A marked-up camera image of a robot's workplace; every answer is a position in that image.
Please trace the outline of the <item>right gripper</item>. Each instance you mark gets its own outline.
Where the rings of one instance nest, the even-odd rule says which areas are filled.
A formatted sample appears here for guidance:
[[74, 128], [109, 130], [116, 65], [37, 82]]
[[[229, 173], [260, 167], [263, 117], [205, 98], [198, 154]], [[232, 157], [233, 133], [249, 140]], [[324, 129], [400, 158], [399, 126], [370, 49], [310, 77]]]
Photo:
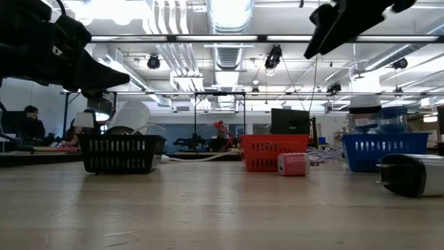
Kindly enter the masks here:
[[390, 8], [400, 13], [412, 7], [416, 0], [332, 0], [323, 3], [309, 16], [315, 25], [304, 57], [325, 55], [357, 36], [356, 30], [368, 30], [385, 20]]

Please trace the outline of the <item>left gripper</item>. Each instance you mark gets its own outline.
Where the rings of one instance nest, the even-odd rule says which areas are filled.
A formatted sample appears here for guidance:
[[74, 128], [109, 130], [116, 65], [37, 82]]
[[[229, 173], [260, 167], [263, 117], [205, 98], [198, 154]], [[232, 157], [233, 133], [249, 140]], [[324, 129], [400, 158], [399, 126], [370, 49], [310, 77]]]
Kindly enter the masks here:
[[104, 90], [130, 81], [127, 73], [95, 61], [85, 50], [86, 46], [70, 48], [65, 33], [56, 23], [51, 28], [49, 40], [45, 42], [46, 55], [36, 67], [37, 83], [61, 85], [71, 92], [81, 91], [88, 99], [100, 99]]

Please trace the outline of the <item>black plastic basket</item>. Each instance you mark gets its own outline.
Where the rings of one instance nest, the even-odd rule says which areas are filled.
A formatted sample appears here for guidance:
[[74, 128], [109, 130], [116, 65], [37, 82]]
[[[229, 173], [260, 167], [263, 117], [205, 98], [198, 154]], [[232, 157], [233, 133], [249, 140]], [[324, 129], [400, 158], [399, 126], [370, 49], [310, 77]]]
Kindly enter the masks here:
[[160, 135], [81, 135], [86, 172], [148, 174], [160, 164], [166, 139]]

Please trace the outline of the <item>black-capped blue hourglass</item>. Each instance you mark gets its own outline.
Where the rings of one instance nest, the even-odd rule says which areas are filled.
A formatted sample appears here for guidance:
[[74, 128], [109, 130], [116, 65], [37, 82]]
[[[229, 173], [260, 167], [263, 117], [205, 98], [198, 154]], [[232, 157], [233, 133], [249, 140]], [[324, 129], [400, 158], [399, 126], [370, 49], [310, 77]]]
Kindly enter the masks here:
[[375, 133], [381, 106], [349, 108], [350, 128], [353, 133]]

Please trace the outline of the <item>blue five-minute hourglass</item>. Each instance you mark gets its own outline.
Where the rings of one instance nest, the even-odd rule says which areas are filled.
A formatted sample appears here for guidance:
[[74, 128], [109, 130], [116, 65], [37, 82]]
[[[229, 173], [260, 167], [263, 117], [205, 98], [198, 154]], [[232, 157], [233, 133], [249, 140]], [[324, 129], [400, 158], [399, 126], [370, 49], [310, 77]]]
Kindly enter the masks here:
[[382, 108], [379, 112], [380, 133], [405, 133], [407, 131], [407, 112], [405, 106], [391, 106]]

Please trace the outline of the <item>blue plastic basket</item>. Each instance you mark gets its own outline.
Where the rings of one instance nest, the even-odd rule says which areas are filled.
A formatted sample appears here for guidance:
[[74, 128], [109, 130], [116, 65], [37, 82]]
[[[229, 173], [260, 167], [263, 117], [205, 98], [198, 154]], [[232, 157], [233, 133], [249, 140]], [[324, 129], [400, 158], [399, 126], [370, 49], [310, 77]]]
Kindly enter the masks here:
[[347, 134], [341, 144], [353, 172], [378, 172], [382, 158], [393, 153], [426, 154], [429, 133]]

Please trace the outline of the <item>pink and white wall charger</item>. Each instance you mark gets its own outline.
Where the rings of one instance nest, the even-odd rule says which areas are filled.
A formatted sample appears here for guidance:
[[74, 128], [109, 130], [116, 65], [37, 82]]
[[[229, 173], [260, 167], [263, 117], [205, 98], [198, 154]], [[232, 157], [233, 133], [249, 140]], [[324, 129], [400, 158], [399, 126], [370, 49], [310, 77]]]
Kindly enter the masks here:
[[309, 175], [309, 156], [307, 153], [281, 153], [277, 157], [277, 168], [281, 176]]

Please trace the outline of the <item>white black-faced wall charger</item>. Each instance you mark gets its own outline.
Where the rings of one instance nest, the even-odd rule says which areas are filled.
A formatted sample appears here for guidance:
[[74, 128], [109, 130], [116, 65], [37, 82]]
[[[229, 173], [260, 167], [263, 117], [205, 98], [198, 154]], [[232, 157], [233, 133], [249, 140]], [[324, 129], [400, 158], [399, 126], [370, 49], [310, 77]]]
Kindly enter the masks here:
[[444, 156], [393, 153], [382, 158], [382, 184], [403, 197], [444, 197]]

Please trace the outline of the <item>dark hanging screen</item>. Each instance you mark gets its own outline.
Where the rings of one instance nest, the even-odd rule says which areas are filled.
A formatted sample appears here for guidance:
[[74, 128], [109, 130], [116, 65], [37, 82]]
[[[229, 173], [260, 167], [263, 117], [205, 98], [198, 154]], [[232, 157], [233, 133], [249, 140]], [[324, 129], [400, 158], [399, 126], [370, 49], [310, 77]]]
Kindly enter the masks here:
[[87, 108], [97, 113], [110, 114], [112, 112], [113, 103], [107, 99], [88, 99]]

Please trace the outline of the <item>white rectangular object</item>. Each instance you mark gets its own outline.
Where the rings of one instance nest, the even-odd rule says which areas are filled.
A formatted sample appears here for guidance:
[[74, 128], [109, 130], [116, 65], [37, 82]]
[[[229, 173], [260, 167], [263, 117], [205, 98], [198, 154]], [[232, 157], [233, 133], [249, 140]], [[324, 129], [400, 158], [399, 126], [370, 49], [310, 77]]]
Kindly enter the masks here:
[[90, 112], [78, 112], [76, 114], [76, 117], [74, 118], [73, 126], [81, 128], [93, 128], [94, 127], [93, 114]]

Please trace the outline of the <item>person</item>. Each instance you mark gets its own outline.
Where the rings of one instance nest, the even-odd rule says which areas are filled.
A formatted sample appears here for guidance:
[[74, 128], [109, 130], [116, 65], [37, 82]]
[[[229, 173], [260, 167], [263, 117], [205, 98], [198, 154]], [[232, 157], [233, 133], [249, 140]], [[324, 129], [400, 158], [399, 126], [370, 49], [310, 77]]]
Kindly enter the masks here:
[[38, 109], [27, 106], [24, 109], [26, 116], [21, 125], [21, 136], [27, 144], [42, 146], [45, 138], [45, 128], [38, 119]]
[[70, 128], [66, 133], [64, 140], [60, 142], [62, 147], [77, 147], [79, 145], [79, 135], [91, 134], [99, 135], [101, 133], [102, 122], [97, 120], [96, 112], [91, 109], [85, 109], [82, 113], [92, 113], [94, 118], [93, 128], [74, 127], [74, 119], [71, 121]]

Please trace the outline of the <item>white cylindrical column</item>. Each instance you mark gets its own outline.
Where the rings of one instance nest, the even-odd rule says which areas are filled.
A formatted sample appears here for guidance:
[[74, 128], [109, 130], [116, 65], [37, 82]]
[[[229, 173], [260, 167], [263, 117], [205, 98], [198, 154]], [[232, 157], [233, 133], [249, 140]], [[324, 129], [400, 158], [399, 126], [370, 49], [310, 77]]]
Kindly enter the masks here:
[[380, 97], [377, 95], [354, 95], [350, 98], [351, 108], [365, 108], [381, 106]]

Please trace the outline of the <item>black computer monitor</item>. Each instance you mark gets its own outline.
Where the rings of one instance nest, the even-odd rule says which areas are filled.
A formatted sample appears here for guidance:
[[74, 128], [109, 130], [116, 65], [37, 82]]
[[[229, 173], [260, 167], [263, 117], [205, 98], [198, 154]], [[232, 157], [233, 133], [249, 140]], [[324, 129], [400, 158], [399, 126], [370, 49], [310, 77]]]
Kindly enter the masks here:
[[26, 114], [24, 111], [0, 112], [0, 133], [18, 134]]
[[309, 112], [272, 108], [271, 133], [277, 135], [309, 135]]

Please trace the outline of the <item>red plastic basket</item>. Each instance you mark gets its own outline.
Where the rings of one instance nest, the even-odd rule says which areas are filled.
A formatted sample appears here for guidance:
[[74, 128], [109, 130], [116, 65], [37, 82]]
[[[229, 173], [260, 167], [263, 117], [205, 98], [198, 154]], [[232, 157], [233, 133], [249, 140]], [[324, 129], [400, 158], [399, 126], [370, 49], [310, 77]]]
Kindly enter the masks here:
[[305, 153], [308, 141], [308, 135], [242, 135], [241, 160], [249, 172], [276, 172], [281, 153]]

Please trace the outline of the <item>silver ventilation duct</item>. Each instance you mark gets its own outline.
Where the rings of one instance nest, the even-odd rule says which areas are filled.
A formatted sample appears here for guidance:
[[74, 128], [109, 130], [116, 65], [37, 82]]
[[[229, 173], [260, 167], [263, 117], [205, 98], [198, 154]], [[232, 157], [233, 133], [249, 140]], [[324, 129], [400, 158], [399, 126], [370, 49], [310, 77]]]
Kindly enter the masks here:
[[[247, 34], [253, 19], [254, 0], [206, 0], [210, 33], [221, 35]], [[236, 70], [244, 50], [215, 48], [213, 56], [221, 70]]]

